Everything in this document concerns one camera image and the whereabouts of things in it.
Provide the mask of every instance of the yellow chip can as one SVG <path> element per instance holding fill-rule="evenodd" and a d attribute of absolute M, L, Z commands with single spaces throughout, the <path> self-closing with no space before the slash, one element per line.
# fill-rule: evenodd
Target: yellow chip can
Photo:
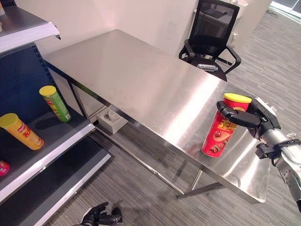
<path fill-rule="evenodd" d="M 15 113 L 1 116 L 0 127 L 32 150 L 38 150 L 44 145 L 44 141 L 22 122 Z"/>

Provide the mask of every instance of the white wall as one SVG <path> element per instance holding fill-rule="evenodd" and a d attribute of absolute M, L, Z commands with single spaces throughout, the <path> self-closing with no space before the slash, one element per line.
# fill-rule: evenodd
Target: white wall
<path fill-rule="evenodd" d="M 234 28 L 234 33 L 238 34 L 235 41 L 235 51 L 240 52 L 251 33 L 260 22 L 264 13 L 268 9 L 272 0 L 246 0 L 249 5 L 244 15 L 240 18 L 238 24 Z"/>
<path fill-rule="evenodd" d="M 249 6 L 235 28 L 240 51 L 271 0 L 248 0 Z M 37 42 L 42 55 L 113 29 L 121 29 L 171 55 L 177 55 L 188 38 L 198 0 L 16 0 L 17 6 L 53 22 L 62 40 Z M 67 83 L 54 78 L 67 103 L 77 108 Z M 89 113 L 100 104 L 81 94 Z"/>

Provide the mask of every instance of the shelf tier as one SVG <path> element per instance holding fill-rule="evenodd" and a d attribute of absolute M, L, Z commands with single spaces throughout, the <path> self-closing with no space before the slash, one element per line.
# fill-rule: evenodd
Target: shelf tier
<path fill-rule="evenodd" d="M 0 225 L 43 225 L 110 158 L 84 138 L 0 206 Z"/>
<path fill-rule="evenodd" d="M 55 35 L 59 31 L 51 23 L 17 6 L 5 7 L 5 14 L 0 16 L 0 53 L 19 46 Z"/>
<path fill-rule="evenodd" d="M 10 164 L 10 170 L 0 177 L 0 203 L 94 130 L 94 125 L 76 111 L 69 108 L 69 112 L 72 119 L 68 123 L 60 122 L 52 112 L 29 123 L 45 142 L 39 150 L 29 149 L 10 134 L 1 137 L 0 159 Z"/>

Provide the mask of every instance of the can label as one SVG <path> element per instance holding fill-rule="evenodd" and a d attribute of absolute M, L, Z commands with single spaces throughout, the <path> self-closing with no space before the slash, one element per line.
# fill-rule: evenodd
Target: can label
<path fill-rule="evenodd" d="M 57 92 L 51 96 L 43 98 L 61 122 L 68 122 L 71 119 L 69 111 Z"/>
<path fill-rule="evenodd" d="M 5 174 L 8 173 L 9 171 L 9 164 L 7 162 L 4 161 L 0 161 L 0 177 L 4 176 Z"/>
<path fill-rule="evenodd" d="M 32 150 L 38 150 L 44 145 L 44 141 L 20 119 L 5 130 Z"/>
<path fill-rule="evenodd" d="M 241 111 L 246 111 L 249 105 L 246 103 L 229 101 L 227 99 L 224 99 L 224 102 L 233 109 Z M 236 124 L 224 119 L 217 111 L 203 144 L 203 152 L 211 157 L 220 157 L 236 127 Z"/>

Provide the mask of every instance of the chair armrest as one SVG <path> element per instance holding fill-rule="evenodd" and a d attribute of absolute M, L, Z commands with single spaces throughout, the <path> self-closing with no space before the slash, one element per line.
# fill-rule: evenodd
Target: chair armrest
<path fill-rule="evenodd" d="M 190 44 L 189 44 L 189 41 L 188 39 L 184 41 L 184 45 L 185 45 L 185 48 L 188 52 L 188 59 L 187 59 L 187 63 L 190 63 L 192 61 L 192 59 L 196 56 L 196 54 L 193 52 Z"/>
<path fill-rule="evenodd" d="M 225 74 L 232 71 L 234 68 L 236 68 L 241 63 L 241 58 L 239 55 L 232 49 L 230 46 L 226 46 L 226 49 L 230 52 L 230 54 L 235 58 L 235 63 L 232 67 L 230 67 L 228 70 L 225 71 Z"/>

